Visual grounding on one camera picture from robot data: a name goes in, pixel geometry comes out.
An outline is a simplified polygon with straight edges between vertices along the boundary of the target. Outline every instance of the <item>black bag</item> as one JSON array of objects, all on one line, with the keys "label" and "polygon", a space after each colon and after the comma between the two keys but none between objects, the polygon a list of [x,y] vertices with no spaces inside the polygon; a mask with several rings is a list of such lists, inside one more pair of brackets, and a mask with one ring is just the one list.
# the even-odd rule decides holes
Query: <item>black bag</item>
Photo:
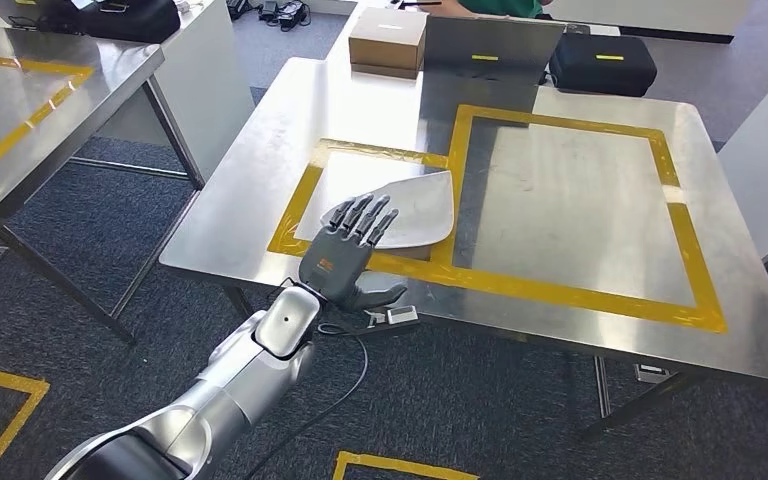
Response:
[{"label": "black bag", "polygon": [[81,9],[87,35],[132,42],[161,43],[181,28],[174,0],[112,0]]},{"label": "black bag", "polygon": [[565,33],[549,60],[560,90],[642,97],[658,69],[635,37]]},{"label": "black bag", "polygon": [[70,0],[37,0],[41,31],[161,43],[181,28],[174,0],[107,0],[78,9]]}]

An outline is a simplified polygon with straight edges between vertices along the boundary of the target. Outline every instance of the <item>green shirt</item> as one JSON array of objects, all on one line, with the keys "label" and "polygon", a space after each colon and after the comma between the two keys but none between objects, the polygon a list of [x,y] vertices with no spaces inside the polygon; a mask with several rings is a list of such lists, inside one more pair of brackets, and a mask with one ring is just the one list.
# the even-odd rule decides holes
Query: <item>green shirt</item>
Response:
[{"label": "green shirt", "polygon": [[538,0],[458,0],[458,3],[472,13],[487,15],[534,18],[543,13]]}]

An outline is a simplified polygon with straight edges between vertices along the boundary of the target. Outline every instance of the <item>black cable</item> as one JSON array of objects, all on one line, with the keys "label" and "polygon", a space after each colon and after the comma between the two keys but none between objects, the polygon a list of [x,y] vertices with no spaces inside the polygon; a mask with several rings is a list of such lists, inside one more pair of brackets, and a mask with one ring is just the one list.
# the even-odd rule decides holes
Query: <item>black cable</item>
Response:
[{"label": "black cable", "polygon": [[355,335],[349,335],[348,331],[346,331],[343,327],[334,324],[334,323],[320,323],[316,326],[316,331],[321,333],[322,335],[333,335],[333,336],[350,336],[355,339],[356,342],[358,342],[358,345],[360,345],[360,348],[363,350],[363,370],[360,372],[360,376],[358,377],[355,384],[352,386],[352,388],[349,389],[348,392],[344,393],[342,397],[340,397],[339,400],[332,403],[330,407],[326,408],[325,410],[319,412],[315,417],[311,418],[304,424],[302,424],[301,427],[297,428],[295,431],[291,432],[289,435],[284,437],[283,440],[278,442],[278,445],[275,445],[275,447],[272,448],[272,450],[269,451],[269,453],[266,454],[265,457],[263,457],[257,465],[254,466],[254,468],[249,472],[248,475],[243,477],[243,480],[251,480],[257,473],[266,465],[266,463],[275,456],[276,453],[281,451],[282,448],[287,446],[288,443],[290,443],[293,439],[295,439],[297,436],[299,436],[301,433],[303,433],[308,428],[315,425],[317,422],[328,416],[329,413],[334,411],[335,408],[339,407],[343,402],[345,402],[355,391],[360,387],[360,384],[363,383],[363,379],[366,378],[366,370],[369,367],[369,353],[366,351],[366,345],[364,345],[363,341],[358,338]]},{"label": "black cable", "polygon": [[21,28],[24,30],[39,30],[39,22],[33,18],[18,15],[8,15],[7,20],[10,21],[10,26],[13,28]]},{"label": "black cable", "polygon": [[291,285],[296,285],[296,282],[294,282],[293,279],[290,277],[287,277],[284,280],[281,280],[281,283],[279,283],[277,287],[273,288],[272,290],[269,291],[269,293],[266,294],[266,301],[270,302],[269,297],[274,295],[275,292],[277,292],[278,290],[281,290],[282,288],[284,288],[284,284],[287,283],[287,281],[289,281]]},{"label": "black cable", "polygon": [[307,14],[305,15],[305,18],[307,19],[307,23],[305,23],[304,20],[300,21],[299,25],[302,26],[302,27],[306,27],[306,26],[310,25],[310,18],[313,16],[313,14],[311,14],[311,12],[310,12],[310,5],[302,2],[302,12],[303,13],[304,13],[305,9],[307,10]]}]

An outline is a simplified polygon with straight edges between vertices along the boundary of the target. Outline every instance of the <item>cardboard box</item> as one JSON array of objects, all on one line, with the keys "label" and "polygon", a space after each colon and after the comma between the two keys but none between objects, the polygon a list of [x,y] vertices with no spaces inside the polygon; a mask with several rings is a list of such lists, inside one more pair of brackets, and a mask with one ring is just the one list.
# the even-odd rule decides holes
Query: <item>cardboard box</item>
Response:
[{"label": "cardboard box", "polygon": [[367,8],[349,35],[352,69],[416,78],[425,52],[424,12]]}]

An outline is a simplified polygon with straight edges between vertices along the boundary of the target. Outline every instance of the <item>yellow tape square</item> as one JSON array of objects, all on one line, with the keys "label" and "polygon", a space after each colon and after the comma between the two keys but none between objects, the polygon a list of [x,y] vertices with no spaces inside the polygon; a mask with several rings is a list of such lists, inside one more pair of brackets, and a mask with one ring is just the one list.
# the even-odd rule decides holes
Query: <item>yellow tape square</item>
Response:
[{"label": "yellow tape square", "polygon": [[28,399],[13,417],[13,420],[7,425],[7,428],[0,436],[0,458],[4,455],[7,447],[16,438],[19,430],[25,425],[28,417],[37,408],[42,397],[48,392],[48,382],[43,380],[34,380],[32,378],[20,377],[18,375],[12,375],[10,373],[0,372],[0,387],[9,390],[15,390],[28,394]]},{"label": "yellow tape square", "polygon": [[[677,305],[644,298],[636,298],[586,288],[571,287],[533,279],[520,278],[452,265],[455,246],[455,230],[442,242],[431,248],[428,261],[404,258],[383,252],[375,252],[369,262],[370,270],[411,277],[426,282],[451,287],[466,288],[497,295],[522,298],[554,305],[586,308],[601,312],[642,318],[657,322],[698,328],[723,333],[726,322],[720,308],[714,284],[702,256],[702,249],[690,219],[690,212],[683,202],[681,185],[673,165],[664,133],[652,128],[633,127],[611,123],[590,122],[571,118],[551,117],[533,113],[514,112],[495,108],[460,105],[452,131],[452,141],[446,156],[431,153],[398,150],[373,145],[362,145],[322,139],[314,148],[311,162],[284,211],[267,250],[301,257],[310,242],[295,238],[307,204],[313,195],[322,170],[328,161],[329,150],[350,150],[389,159],[422,163],[446,168],[452,172],[454,205],[460,205],[461,188],[466,167],[466,156],[474,118],[488,118],[515,123],[545,125],[597,133],[627,135],[649,141],[658,178],[664,190],[664,201],[672,223],[673,232],[681,254],[682,263],[696,305]],[[457,208],[455,209],[457,226]]]},{"label": "yellow tape square", "polygon": [[40,105],[27,120],[20,123],[0,140],[0,159],[10,151],[19,140],[30,133],[40,122],[53,112],[66,97],[72,94],[81,84],[92,75],[92,67],[76,65],[62,65],[57,63],[37,62],[34,60],[21,60],[18,58],[0,57],[0,67],[13,68],[22,71],[40,72],[49,74],[67,75],[65,85],[54,93],[46,102]]},{"label": "yellow tape square", "polygon": [[343,480],[346,476],[346,468],[349,465],[360,465],[382,470],[410,473],[426,478],[438,478],[442,480],[476,480],[478,476],[469,473],[458,472],[450,468],[433,467],[421,463],[397,460],[395,458],[379,457],[376,455],[356,454],[341,451],[337,454],[337,466],[334,468],[332,480]]}]

